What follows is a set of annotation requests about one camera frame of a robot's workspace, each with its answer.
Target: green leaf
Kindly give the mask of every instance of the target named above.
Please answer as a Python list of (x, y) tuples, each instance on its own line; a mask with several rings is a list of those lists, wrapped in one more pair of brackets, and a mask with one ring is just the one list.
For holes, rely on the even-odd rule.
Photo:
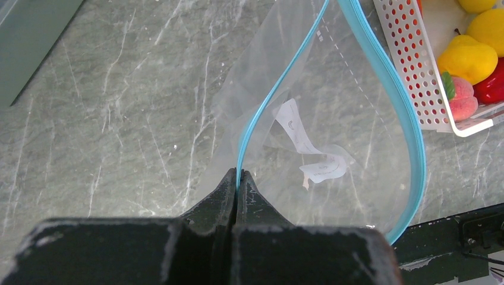
[(448, 72), (444, 72), (441, 75), (441, 81), (443, 81), (443, 86), (445, 87), (446, 97), (448, 101), (455, 97), (455, 84), (453, 83), (453, 78)]

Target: red pepper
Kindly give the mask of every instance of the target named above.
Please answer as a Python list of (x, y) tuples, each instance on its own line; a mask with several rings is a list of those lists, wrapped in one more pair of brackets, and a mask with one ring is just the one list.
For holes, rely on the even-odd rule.
[(495, 104), (504, 101), (504, 58), (499, 58), (495, 71), (474, 86), (474, 96), (480, 104)]

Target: yellow fruit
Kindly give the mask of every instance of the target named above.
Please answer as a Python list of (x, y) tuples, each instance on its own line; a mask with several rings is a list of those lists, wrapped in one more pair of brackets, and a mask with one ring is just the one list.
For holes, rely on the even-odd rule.
[(500, 58), (504, 57), (504, 9), (491, 9), (476, 16), (466, 34), (493, 47)]
[(458, 0), (460, 6), (467, 13), (479, 14), (492, 9), (495, 5), (495, 0)]
[(470, 36), (456, 36), (437, 58), (439, 73), (461, 77), (472, 85), (490, 76), (498, 62), (495, 50)]

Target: gray marble surface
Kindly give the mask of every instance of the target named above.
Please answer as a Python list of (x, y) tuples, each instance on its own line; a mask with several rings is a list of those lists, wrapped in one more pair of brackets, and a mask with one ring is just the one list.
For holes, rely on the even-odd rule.
[[(223, 134), (212, 97), (273, 3), (86, 1), (0, 111), (0, 274), (42, 219), (177, 216), (194, 204)], [(424, 139), (428, 183), (414, 223), (504, 202), (504, 127)]]

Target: gray metal panel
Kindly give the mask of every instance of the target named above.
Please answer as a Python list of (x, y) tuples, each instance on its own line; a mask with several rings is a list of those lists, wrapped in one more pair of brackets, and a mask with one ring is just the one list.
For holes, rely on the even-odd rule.
[(83, 0), (0, 0), (0, 107), (26, 85)]

